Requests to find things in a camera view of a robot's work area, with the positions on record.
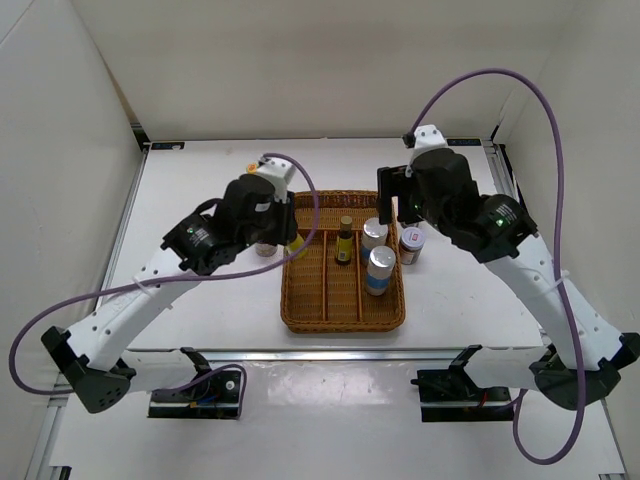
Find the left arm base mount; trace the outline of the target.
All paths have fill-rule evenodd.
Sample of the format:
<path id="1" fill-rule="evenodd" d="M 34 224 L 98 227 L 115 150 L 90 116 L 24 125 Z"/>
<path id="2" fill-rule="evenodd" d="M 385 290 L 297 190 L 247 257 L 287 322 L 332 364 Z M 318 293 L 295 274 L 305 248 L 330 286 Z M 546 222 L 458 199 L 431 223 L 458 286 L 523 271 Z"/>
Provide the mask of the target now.
<path id="1" fill-rule="evenodd" d="M 180 389 L 151 393 L 150 419 L 239 420 L 247 387 L 247 371 L 241 364 L 212 367 L 192 348 L 181 350 L 194 364 L 196 375 Z"/>

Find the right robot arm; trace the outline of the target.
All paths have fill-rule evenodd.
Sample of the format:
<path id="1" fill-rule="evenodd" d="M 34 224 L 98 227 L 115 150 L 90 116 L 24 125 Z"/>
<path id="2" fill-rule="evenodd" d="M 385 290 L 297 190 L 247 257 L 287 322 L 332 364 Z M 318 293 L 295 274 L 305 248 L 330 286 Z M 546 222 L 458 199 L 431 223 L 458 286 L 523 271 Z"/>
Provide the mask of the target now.
<path id="1" fill-rule="evenodd" d="M 467 159 L 449 148 L 419 154 L 409 166 L 377 171 L 378 214 L 425 221 L 500 278 L 551 340 L 547 347 L 466 348 L 431 383 L 454 401 L 494 387 L 542 393 L 577 410 L 607 397 L 621 370 L 639 358 L 638 334 L 622 333 L 586 301 L 554 262 L 535 222 L 513 198 L 482 194 Z"/>

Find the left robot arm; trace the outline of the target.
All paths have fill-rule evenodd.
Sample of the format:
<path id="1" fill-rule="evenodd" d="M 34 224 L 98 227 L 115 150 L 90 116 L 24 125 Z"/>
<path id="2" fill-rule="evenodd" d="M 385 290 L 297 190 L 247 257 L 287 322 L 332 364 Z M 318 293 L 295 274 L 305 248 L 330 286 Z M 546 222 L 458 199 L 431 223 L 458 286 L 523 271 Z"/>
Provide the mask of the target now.
<path id="1" fill-rule="evenodd" d="M 297 233 L 289 179 L 243 174 L 175 225 L 133 284 L 113 290 L 85 319 L 49 328 L 41 341 L 85 409 L 96 414 L 126 394 L 206 395 L 212 369 L 195 349 L 134 352 L 131 342 L 175 300 L 258 242 L 286 245 Z"/>

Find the silver-lid bead jar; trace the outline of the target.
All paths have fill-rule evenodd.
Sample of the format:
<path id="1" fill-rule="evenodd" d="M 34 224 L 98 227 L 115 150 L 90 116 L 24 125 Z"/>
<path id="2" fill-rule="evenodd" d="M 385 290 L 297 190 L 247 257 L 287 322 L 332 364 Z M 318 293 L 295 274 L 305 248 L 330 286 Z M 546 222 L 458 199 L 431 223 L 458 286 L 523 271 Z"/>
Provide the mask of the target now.
<path id="1" fill-rule="evenodd" d="M 373 296 L 381 296 L 389 286 L 396 264 L 396 254 L 388 246 L 374 247 L 366 269 L 365 289 Z"/>
<path id="2" fill-rule="evenodd" d="M 378 217 L 372 217 L 363 224 L 360 252 L 362 261 L 369 261 L 371 251 L 378 246 L 386 244 L 389 227 L 381 224 Z"/>

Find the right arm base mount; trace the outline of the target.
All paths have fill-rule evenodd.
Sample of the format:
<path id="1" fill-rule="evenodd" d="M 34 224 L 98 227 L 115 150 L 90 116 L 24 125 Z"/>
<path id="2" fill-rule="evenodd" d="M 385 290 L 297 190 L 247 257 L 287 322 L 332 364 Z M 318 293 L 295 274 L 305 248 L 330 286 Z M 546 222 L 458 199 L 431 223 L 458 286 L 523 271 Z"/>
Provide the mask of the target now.
<path id="1" fill-rule="evenodd" d="M 512 422 L 514 400 L 506 387 L 478 387 L 464 371 L 480 345 L 465 348 L 446 369 L 422 369 L 418 389 L 423 423 Z"/>

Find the small yellow bottle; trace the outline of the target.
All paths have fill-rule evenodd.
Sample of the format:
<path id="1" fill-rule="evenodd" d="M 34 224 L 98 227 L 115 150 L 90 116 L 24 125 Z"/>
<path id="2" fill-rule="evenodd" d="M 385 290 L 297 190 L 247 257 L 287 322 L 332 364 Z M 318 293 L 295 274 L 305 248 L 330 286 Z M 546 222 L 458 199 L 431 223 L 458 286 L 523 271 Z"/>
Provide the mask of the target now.
<path id="1" fill-rule="evenodd" d="M 293 241 L 288 243 L 284 247 L 284 253 L 286 256 L 294 256 L 296 259 L 301 259 L 306 255 L 307 249 L 303 247 L 305 239 L 300 233 L 296 234 Z"/>
<path id="2" fill-rule="evenodd" d="M 340 219 L 340 226 L 336 237 L 335 261 L 339 265 L 348 265 L 352 260 L 353 251 L 353 220 L 344 215 Z"/>

